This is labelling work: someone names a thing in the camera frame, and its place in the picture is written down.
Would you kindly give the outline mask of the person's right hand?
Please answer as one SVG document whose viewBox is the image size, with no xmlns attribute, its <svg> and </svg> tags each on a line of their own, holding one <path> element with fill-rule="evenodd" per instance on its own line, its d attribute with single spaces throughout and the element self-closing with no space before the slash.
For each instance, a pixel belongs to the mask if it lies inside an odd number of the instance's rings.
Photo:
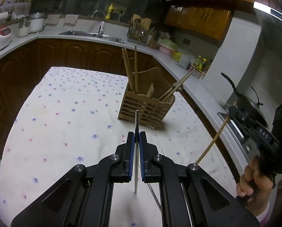
<svg viewBox="0 0 282 227">
<path fill-rule="evenodd" d="M 253 157 L 244 169 L 244 174 L 236 186 L 237 196 L 245 198 L 246 208 L 256 217 L 262 215 L 269 205 L 273 182 L 260 171 L 258 156 Z"/>
</svg>

